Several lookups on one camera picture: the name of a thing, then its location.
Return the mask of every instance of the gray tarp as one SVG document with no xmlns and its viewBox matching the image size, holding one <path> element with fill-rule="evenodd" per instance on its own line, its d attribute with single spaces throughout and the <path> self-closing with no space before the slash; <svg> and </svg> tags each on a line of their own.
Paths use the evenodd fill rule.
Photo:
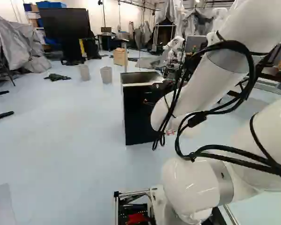
<svg viewBox="0 0 281 225">
<path fill-rule="evenodd" d="M 0 52 L 1 49 L 10 70 L 25 67 L 31 72 L 40 73 L 51 67 L 30 24 L 9 22 L 0 16 Z"/>
</svg>

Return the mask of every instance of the white bucket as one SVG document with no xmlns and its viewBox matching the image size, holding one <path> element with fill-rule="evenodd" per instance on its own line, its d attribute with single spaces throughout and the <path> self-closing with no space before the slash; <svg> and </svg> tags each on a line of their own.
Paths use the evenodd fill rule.
<svg viewBox="0 0 281 225">
<path fill-rule="evenodd" d="M 100 69 L 101 78 L 103 83 L 112 83 L 112 68 L 102 67 Z"/>
<path fill-rule="evenodd" d="M 80 64 L 79 65 L 79 70 L 80 70 L 81 79 L 83 81 L 89 81 L 90 80 L 90 75 L 89 75 L 89 67 L 88 67 L 88 65 Z"/>
</svg>

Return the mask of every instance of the black cabinet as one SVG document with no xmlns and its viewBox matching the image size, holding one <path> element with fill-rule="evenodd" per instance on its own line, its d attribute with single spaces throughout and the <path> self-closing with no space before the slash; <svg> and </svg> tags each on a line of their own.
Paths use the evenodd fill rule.
<svg viewBox="0 0 281 225">
<path fill-rule="evenodd" d="M 157 132 L 151 127 L 150 116 L 155 103 L 166 93 L 164 88 L 167 85 L 166 82 L 154 82 L 154 76 L 160 78 L 157 72 L 146 73 L 121 74 L 126 145 L 152 142 L 157 138 Z"/>
</svg>

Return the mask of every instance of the stainless steel sink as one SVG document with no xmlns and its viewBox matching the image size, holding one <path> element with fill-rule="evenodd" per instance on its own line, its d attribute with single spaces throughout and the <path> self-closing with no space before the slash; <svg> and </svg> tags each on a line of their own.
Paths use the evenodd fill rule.
<svg viewBox="0 0 281 225">
<path fill-rule="evenodd" d="M 121 73 L 123 86 L 143 86 L 162 83 L 163 77 L 156 71 Z"/>
</svg>

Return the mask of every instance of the black monitor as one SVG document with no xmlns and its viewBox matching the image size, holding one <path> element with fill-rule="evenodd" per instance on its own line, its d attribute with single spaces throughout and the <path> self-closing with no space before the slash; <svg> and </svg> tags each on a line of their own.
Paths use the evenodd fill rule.
<svg viewBox="0 0 281 225">
<path fill-rule="evenodd" d="M 63 39 L 88 38 L 89 14 L 84 8 L 40 8 L 46 37 Z"/>
</svg>

